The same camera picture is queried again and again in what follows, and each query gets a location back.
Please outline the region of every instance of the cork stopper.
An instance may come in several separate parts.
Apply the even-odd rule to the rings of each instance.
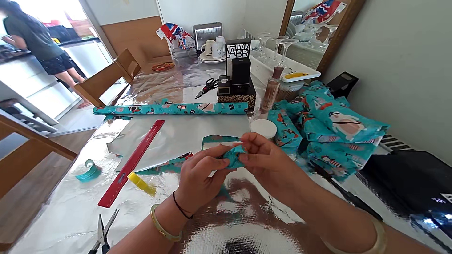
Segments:
[[[284,68],[281,66],[276,66],[275,70],[273,71],[273,78],[279,79],[281,77],[281,74],[283,73]]]

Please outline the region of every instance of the mirror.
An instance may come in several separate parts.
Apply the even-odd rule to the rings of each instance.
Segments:
[[[352,1],[289,0],[287,7],[293,7],[286,9],[280,34],[298,42],[287,49],[286,57],[318,70]]]

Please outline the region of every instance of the chair back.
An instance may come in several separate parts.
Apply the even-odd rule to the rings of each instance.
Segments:
[[[100,100],[100,96],[122,77],[126,82],[132,82],[140,70],[140,65],[130,51],[125,49],[112,64],[83,81],[83,83],[76,84],[75,89],[94,106],[104,107],[105,103]]]
[[[124,79],[128,83],[132,82],[132,80],[141,70],[141,66],[138,64],[138,62],[135,60],[135,58],[127,48],[116,58],[115,62],[119,64],[121,68],[123,68],[123,71],[126,74],[124,76]]]
[[[7,156],[0,158],[0,199],[51,152],[70,160],[77,157],[75,152],[0,115],[0,141],[12,133],[18,133],[28,140]]]

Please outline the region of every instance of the white jar lid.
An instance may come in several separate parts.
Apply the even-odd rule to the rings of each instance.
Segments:
[[[276,125],[269,120],[257,119],[251,123],[251,131],[257,132],[265,138],[273,138],[276,135]]]

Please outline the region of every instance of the black hair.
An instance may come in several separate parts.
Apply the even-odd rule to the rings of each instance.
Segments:
[[[32,29],[42,30],[43,28],[41,22],[23,12],[20,5],[14,1],[0,0],[0,9],[4,10],[8,16],[13,15],[24,21]]]

